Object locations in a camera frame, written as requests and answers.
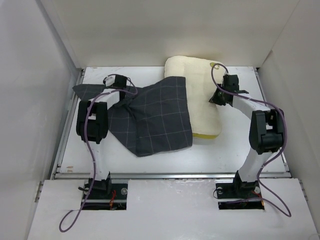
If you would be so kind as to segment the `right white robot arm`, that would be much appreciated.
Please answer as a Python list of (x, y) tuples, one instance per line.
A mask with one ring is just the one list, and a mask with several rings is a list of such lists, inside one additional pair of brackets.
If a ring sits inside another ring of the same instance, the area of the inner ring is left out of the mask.
[(258, 194), (259, 176), (273, 153), (284, 144), (284, 123), (279, 112), (266, 106), (263, 101), (251, 98), (245, 90), (240, 90), (237, 75), (225, 74), (210, 103), (219, 106), (230, 105), (250, 120), (249, 153), (237, 170), (232, 182), (217, 183), (218, 199), (248, 199)]

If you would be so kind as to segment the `dark grey checked pillowcase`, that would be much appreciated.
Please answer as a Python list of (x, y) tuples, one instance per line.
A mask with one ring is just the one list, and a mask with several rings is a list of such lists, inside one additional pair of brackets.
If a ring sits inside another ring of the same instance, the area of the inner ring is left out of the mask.
[(128, 79), (125, 98), (108, 109), (108, 133), (137, 157), (191, 147), (185, 77), (170, 76), (145, 87)]

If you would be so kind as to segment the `cream pillow with yellow edge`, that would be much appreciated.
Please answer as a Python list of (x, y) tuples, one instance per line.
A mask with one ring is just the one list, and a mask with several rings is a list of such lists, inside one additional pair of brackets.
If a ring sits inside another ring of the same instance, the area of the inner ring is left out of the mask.
[(217, 106), (210, 99), (226, 70), (222, 63), (188, 56), (172, 56), (164, 65), (165, 77), (184, 77), (192, 136), (212, 140), (222, 132)]

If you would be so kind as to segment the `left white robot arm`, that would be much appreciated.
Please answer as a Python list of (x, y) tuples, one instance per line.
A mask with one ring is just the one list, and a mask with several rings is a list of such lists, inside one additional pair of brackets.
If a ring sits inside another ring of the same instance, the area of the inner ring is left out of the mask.
[(103, 164), (101, 142), (109, 131), (108, 110), (123, 100), (128, 93), (129, 78), (119, 74), (110, 74), (102, 84), (78, 84), (73, 91), (80, 99), (76, 118), (76, 134), (86, 144), (92, 157), (92, 174), (82, 189), (89, 199), (111, 198), (115, 191), (110, 172)]

